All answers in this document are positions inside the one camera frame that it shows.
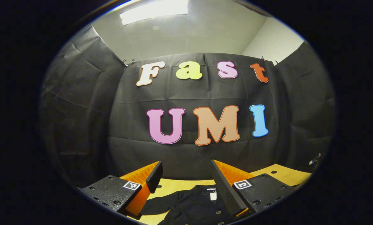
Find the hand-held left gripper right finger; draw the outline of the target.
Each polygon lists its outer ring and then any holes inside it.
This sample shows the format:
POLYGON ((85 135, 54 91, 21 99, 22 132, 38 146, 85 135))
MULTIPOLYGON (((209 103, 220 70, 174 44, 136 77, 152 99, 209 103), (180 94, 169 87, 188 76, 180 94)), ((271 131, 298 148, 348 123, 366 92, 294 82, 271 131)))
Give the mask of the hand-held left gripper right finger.
POLYGON ((254 176, 217 160, 211 160, 210 174, 229 214, 235 218, 265 210, 294 190, 267 173, 254 176))

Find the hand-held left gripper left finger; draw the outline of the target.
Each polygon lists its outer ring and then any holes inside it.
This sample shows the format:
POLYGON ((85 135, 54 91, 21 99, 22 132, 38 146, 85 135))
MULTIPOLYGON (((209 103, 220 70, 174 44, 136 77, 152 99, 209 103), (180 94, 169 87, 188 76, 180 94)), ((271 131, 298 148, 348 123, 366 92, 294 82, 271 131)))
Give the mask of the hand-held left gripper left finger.
POLYGON ((162 162, 157 161, 121 177, 108 175, 78 190, 105 208, 140 219, 142 208, 150 194, 155 193, 162 175, 162 162))

